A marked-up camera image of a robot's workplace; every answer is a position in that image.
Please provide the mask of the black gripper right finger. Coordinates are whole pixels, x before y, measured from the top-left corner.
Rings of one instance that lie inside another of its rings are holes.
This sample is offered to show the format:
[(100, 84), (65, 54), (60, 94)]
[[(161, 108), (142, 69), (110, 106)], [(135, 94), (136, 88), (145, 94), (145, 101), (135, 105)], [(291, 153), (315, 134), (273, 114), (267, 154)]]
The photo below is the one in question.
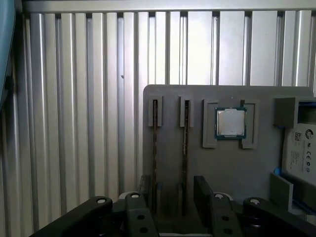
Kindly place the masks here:
[(314, 237), (315, 225), (271, 202), (250, 197), (238, 204), (194, 177), (194, 203), (202, 225), (214, 237)]

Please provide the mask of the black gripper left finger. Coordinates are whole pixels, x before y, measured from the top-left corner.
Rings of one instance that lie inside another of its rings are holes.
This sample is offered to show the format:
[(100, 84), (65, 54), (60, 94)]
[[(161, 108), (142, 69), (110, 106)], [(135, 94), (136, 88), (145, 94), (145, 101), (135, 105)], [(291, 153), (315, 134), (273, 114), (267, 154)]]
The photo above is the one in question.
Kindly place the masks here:
[(150, 176), (141, 177), (140, 188), (112, 201), (95, 196), (33, 233), (35, 237), (156, 237), (148, 208)]

